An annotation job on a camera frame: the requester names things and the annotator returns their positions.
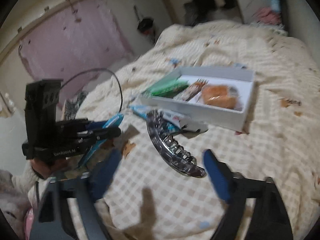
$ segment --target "plastic wrapped snack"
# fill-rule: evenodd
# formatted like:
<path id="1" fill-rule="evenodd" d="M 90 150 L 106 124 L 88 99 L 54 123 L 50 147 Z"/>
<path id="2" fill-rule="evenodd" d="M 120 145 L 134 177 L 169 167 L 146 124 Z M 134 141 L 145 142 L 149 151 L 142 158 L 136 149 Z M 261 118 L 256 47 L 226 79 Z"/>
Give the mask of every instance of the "plastic wrapped snack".
<path id="1" fill-rule="evenodd" d="M 235 109 L 238 97 L 237 89 L 227 85 L 205 85 L 201 91 L 204 104 L 228 109 Z"/>
<path id="2" fill-rule="evenodd" d="M 194 82 L 190 87 L 183 90 L 181 93 L 176 95 L 173 99 L 175 100 L 182 100 L 182 101 L 189 101 L 191 98 L 193 98 L 196 94 L 198 94 L 204 85 L 206 85 L 208 81 L 202 79 L 197 80 L 197 82 Z"/>

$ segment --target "white box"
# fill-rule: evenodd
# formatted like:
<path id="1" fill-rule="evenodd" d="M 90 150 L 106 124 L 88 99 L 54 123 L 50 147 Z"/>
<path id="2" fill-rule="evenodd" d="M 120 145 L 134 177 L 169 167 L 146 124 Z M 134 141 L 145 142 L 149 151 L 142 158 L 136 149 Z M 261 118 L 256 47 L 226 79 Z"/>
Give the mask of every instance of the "white box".
<path id="1" fill-rule="evenodd" d="M 159 80 L 153 86 L 166 84 L 175 79 L 188 80 L 189 84 L 198 79 L 205 79 L 213 85 L 229 85 L 237 88 L 242 105 L 241 111 L 208 106 L 197 103 L 177 101 L 170 98 L 140 96 L 143 104 L 169 109 L 190 116 L 194 120 L 226 127 L 235 131 L 242 131 L 247 118 L 254 88 L 254 71 L 234 67 L 180 67 Z"/>

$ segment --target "hand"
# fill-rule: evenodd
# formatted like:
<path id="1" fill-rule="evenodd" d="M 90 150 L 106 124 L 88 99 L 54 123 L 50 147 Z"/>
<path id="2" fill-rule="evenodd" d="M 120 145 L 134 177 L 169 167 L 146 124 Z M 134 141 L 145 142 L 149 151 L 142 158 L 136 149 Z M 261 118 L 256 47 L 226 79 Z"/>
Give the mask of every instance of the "hand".
<path id="1" fill-rule="evenodd" d="M 30 161 L 32 168 L 38 172 L 44 179 L 50 177 L 55 171 L 61 170 L 68 166 L 68 161 L 66 158 L 55 160 L 52 166 L 49 166 L 47 163 L 35 158 Z"/>

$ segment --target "bed sheet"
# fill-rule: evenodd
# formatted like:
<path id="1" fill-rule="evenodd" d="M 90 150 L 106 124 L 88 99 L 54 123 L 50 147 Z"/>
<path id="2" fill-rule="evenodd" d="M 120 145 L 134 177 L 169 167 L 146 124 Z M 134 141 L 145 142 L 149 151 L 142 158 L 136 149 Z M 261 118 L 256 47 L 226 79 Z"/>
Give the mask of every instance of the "bed sheet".
<path id="1" fill-rule="evenodd" d="M 197 137 L 178 136 L 203 167 L 202 151 L 212 149 L 233 171 L 252 179 L 273 177 L 288 211 L 294 239 L 302 239 L 320 203 L 320 78 L 306 46 L 252 26 L 217 21 L 194 28 L 173 25 L 154 49 L 119 70 L 124 106 L 176 66 L 229 67 L 234 63 L 256 71 L 255 89 L 244 132 L 210 125 Z M 114 78 L 99 85 L 77 117 L 105 120 L 118 111 Z M 281 106 L 281 99 L 302 105 Z M 210 239 L 226 209 L 209 177 L 189 178 L 171 169 L 149 139 L 146 123 L 128 110 L 121 129 L 136 144 L 123 159 L 98 211 L 114 239 Z M 100 151 L 93 162 L 103 156 Z M 81 239 L 81 219 L 74 222 Z M 247 207 L 238 239 L 252 215 Z"/>

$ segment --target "black cable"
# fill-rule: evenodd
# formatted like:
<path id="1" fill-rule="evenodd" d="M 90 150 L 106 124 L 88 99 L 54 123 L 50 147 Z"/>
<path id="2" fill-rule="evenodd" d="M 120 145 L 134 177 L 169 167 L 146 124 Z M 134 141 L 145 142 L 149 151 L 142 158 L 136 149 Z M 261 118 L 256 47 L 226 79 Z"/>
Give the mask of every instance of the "black cable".
<path id="1" fill-rule="evenodd" d="M 120 110 L 119 110 L 119 113 L 121 112 L 122 110 L 122 105 L 123 105 L 123 94 L 122 94 L 122 89 L 121 89 L 121 85 L 120 85 L 120 82 L 119 82 L 119 79 L 118 77 L 116 76 L 116 74 L 114 72 L 112 72 L 111 70 L 107 69 L 107 68 L 92 68 L 92 69 L 89 69 L 89 70 L 85 70 L 85 71 L 82 71 L 80 73 L 78 73 L 77 75 L 74 75 L 72 78 L 70 78 L 68 81 L 66 81 L 60 88 L 63 89 L 66 85 L 68 85 L 69 82 L 71 82 L 72 80 L 74 80 L 76 77 L 78 76 L 81 76 L 83 74 L 87 74 L 89 72 L 98 72 L 98 71 L 105 71 L 105 72 L 109 72 L 110 74 L 112 74 L 117 82 L 118 82 L 118 85 L 119 85 L 119 89 L 120 89 L 120 96 L 121 96 L 121 105 L 120 105 Z"/>

